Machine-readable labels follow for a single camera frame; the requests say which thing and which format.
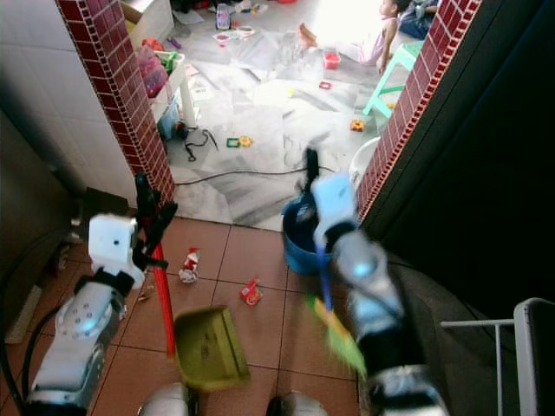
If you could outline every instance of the dustpan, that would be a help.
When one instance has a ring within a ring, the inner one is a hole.
[[[187,386],[211,392],[251,378],[227,307],[183,313],[175,318],[173,326],[175,359]]]

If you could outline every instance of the red brick wall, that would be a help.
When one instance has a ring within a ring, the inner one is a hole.
[[[472,19],[480,0],[443,0],[410,72],[395,111],[382,134],[374,157],[356,191],[360,218],[364,218],[403,148],[426,111]]]
[[[118,0],[56,0],[133,173],[173,197],[175,184]]]

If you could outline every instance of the green broom head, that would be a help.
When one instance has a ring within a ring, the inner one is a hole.
[[[350,332],[341,324],[333,311],[327,311],[320,299],[306,296],[308,305],[328,327],[328,345],[343,362],[354,368],[364,379],[367,376],[364,356]]]

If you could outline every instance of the stool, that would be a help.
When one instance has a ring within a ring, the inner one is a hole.
[[[395,87],[384,88],[385,83],[388,81],[388,78],[391,76],[391,73],[393,72],[393,68],[398,63],[401,64],[406,69],[408,69],[409,71],[413,68],[416,62],[416,57],[418,56],[418,54],[420,54],[423,43],[424,42],[403,43],[399,48],[397,48],[395,55],[393,55],[393,58],[388,63],[388,66],[386,67],[385,72],[383,73],[382,78],[380,79],[380,82],[378,82],[378,85],[375,87],[374,93],[370,97],[368,104],[362,111],[365,115],[368,115],[370,113],[370,110],[372,109],[372,107],[376,107],[387,118],[391,117],[392,111],[380,99],[380,95],[386,94],[386,93],[393,93],[394,91],[402,91],[402,89],[405,88],[405,85],[403,84],[403,85],[397,85]]]

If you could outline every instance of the pink dress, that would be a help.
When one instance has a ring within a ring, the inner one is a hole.
[[[382,29],[379,33],[369,34],[360,43],[338,42],[337,51],[348,58],[360,62],[362,65],[376,65],[383,53],[385,44],[384,28],[391,20],[397,17],[387,17],[382,20]]]

